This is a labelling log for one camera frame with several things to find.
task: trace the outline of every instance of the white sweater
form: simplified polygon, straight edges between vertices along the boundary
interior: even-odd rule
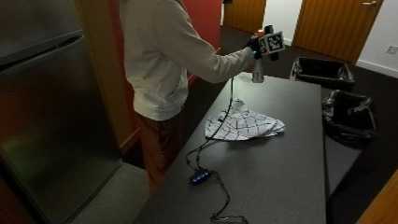
[[[188,96],[186,70],[217,83],[254,62],[245,48],[218,56],[196,32],[180,0],[121,0],[124,69],[134,110],[153,120],[173,118]]]

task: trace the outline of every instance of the black trash bin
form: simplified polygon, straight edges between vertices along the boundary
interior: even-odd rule
[[[306,57],[295,59],[291,78],[342,91],[351,91],[355,84],[345,63]]]
[[[342,145],[365,148],[377,138],[374,108],[367,96],[333,91],[322,102],[326,135]]]

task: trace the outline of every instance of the refrigerator door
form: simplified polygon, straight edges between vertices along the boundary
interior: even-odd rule
[[[0,162],[47,223],[65,223],[118,167],[84,37],[0,71]]]
[[[39,43],[81,29],[72,0],[4,0],[0,18],[0,58],[28,48],[36,54]]]

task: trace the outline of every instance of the cord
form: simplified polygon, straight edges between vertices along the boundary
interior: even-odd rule
[[[204,142],[196,149],[193,149],[192,151],[189,151],[188,154],[186,154],[186,156],[185,156],[186,164],[188,164],[188,166],[194,170],[194,172],[197,172],[198,170],[204,169],[204,168],[200,166],[200,153],[201,153],[201,151],[206,148],[208,143],[210,142],[210,140],[213,140],[213,138],[214,138],[214,136],[216,136],[216,134],[217,134],[217,132],[218,132],[218,130],[220,130],[220,128],[221,128],[221,126],[222,126],[222,124],[224,124],[226,118],[228,118],[229,111],[230,111],[230,109],[232,109],[232,105],[233,105],[233,93],[234,93],[234,78],[232,78],[232,85],[230,85],[230,86],[232,86],[232,87],[230,87],[230,99],[229,99],[229,105],[228,105],[228,109],[226,109],[225,117],[224,117],[224,119],[222,119],[222,121],[221,121],[221,124],[220,124],[217,130],[214,131],[214,133],[212,134],[212,136],[206,139],[206,141],[205,141],[205,142]],[[192,165],[192,162],[190,162],[190,160],[189,160],[189,155],[193,154],[194,152],[198,153],[198,154],[197,154],[197,167],[198,167],[198,168],[194,167],[194,166]],[[213,222],[213,223],[222,223],[224,221],[226,221],[226,220],[229,220],[229,219],[232,219],[232,218],[238,218],[238,219],[240,219],[238,223],[249,224],[249,221],[248,221],[248,219],[246,219],[244,216],[225,216],[225,217],[221,217],[221,216],[220,216],[220,214],[224,212],[225,208],[226,208],[228,205],[229,205],[229,202],[230,202],[230,194],[229,194],[228,189],[225,188],[225,184],[224,184],[224,182],[222,182],[222,179],[221,179],[221,176],[220,176],[218,172],[217,172],[216,170],[212,170],[210,173],[212,173],[212,175],[216,177],[216,179],[217,179],[217,181],[218,181],[218,184],[220,184],[220,186],[221,186],[221,188],[222,188],[222,190],[224,190],[224,192],[225,192],[225,195],[226,195],[226,200],[225,200],[225,204],[224,204],[224,206],[222,206],[221,209],[220,209],[216,213],[213,213],[213,215],[210,216],[210,220],[212,220],[212,222]]]

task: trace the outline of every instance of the door handle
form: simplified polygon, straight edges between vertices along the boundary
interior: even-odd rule
[[[371,7],[375,6],[377,1],[371,1],[370,3],[363,3],[363,6]]]

